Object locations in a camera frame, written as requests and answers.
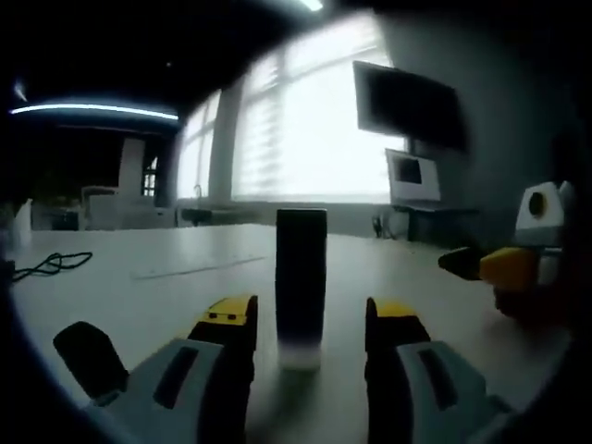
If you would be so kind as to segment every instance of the desk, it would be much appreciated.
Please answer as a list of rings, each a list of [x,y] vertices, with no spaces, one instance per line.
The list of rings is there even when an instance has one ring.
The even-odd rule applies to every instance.
[[[417,240],[417,219],[416,217],[450,218],[459,216],[473,216],[479,214],[475,208],[455,207],[445,205],[442,202],[434,201],[399,201],[392,203],[395,211],[409,214],[409,225],[407,228],[407,241]]]
[[[73,322],[90,322],[109,335],[131,369],[192,326],[226,295],[259,295],[255,380],[247,433],[265,428],[278,384],[274,269],[275,229],[256,225],[126,231],[37,231],[17,267],[53,252],[94,252],[81,268],[15,285],[16,309],[34,347],[57,380],[83,406],[88,398],[57,355],[52,340]],[[132,276],[162,267],[187,267],[204,258],[243,254],[267,259],[224,269],[151,279]],[[567,334],[525,335],[493,306],[482,282],[464,282],[437,266],[441,250],[420,243],[329,235],[327,299],[320,372],[302,411],[279,425],[270,442],[364,442],[364,309],[368,296],[407,302],[430,335],[446,340],[485,375],[492,392],[524,407],[551,374]]]

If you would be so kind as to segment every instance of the window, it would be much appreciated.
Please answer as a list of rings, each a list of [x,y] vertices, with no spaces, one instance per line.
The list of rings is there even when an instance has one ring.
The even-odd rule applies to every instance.
[[[198,106],[183,129],[177,177],[177,197],[180,199],[208,195],[214,123],[219,102],[220,91]]]
[[[155,157],[152,164],[144,172],[144,182],[142,184],[142,195],[154,196],[156,190],[156,167],[158,166],[158,157]]]
[[[357,127],[354,60],[391,66],[372,15],[305,35],[256,63],[245,80],[234,201],[388,203],[385,148],[402,137]]]

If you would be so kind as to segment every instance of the ceiling light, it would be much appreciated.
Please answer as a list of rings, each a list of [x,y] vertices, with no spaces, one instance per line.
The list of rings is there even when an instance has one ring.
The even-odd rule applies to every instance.
[[[99,111],[116,111],[118,113],[139,114],[142,116],[167,118],[169,120],[179,120],[174,114],[158,113],[156,111],[147,111],[145,109],[127,108],[125,106],[111,105],[86,105],[86,104],[54,104],[54,105],[34,105],[23,106],[10,111],[10,114],[27,113],[30,111],[43,111],[45,109],[93,109]]]
[[[300,0],[306,7],[308,7],[311,11],[318,11],[319,9],[323,9],[323,4],[319,0]]]

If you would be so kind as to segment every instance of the black cable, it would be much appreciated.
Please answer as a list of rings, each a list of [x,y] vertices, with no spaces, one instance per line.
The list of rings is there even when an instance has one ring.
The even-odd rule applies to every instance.
[[[83,256],[83,259],[81,259],[76,264],[64,264],[64,259],[73,259],[75,257],[81,256]],[[20,270],[16,270],[12,275],[12,281],[19,282],[27,276],[34,274],[53,276],[58,274],[62,270],[72,270],[74,268],[78,268],[79,266],[86,264],[92,257],[93,254],[91,252],[82,252],[74,254],[52,253],[49,256],[47,256],[45,260],[43,260],[43,262],[41,262],[34,268],[21,268]]]

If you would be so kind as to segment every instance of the wall-mounted monitor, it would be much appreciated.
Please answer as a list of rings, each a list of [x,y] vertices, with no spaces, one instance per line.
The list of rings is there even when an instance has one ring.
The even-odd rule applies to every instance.
[[[390,200],[439,201],[440,185],[436,162],[423,157],[385,150]]]
[[[358,127],[399,134],[435,147],[466,149],[456,92],[395,68],[353,62]]]

